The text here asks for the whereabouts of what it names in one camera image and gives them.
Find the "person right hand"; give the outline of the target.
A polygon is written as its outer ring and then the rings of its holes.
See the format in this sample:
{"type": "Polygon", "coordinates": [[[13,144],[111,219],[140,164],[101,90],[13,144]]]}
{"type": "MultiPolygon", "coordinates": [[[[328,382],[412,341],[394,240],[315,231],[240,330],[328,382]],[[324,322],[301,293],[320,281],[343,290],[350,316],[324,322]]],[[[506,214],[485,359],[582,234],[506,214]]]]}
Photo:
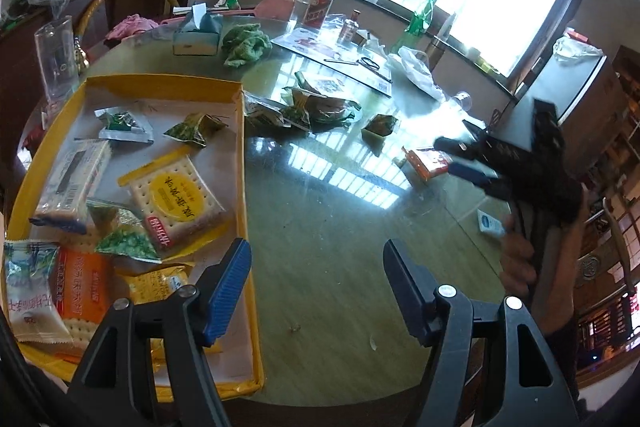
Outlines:
{"type": "Polygon", "coordinates": [[[530,286],[537,280],[536,271],[530,263],[534,248],[523,235],[515,231],[512,215],[506,217],[502,224],[504,234],[501,239],[499,279],[506,295],[526,299],[530,286]]]}

